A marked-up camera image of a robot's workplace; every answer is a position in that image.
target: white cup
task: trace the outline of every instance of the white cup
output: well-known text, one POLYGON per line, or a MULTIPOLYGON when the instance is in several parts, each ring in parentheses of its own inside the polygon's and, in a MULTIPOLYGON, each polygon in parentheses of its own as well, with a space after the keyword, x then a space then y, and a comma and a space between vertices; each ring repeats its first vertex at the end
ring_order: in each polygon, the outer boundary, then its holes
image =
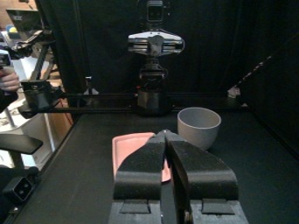
POLYGON ((205 151, 213 146, 221 128, 221 116, 207 108, 186 108, 178 114, 178 132, 205 151))

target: pink plate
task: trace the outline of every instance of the pink plate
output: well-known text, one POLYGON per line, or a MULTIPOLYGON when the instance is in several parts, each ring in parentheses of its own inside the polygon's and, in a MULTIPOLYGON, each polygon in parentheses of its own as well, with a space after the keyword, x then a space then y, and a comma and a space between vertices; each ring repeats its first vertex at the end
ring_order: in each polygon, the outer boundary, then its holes
MULTIPOLYGON (((147 140, 152 137, 155 133, 135 133, 124 136, 116 136, 112 139, 112 159, 114 159, 114 173, 118 173, 118 167, 122 165, 127 156, 134 153, 143 145, 146 145, 147 140)), ((163 179, 162 181, 168 181, 171 179, 171 171, 168 168, 167 161, 163 164, 163 179)))

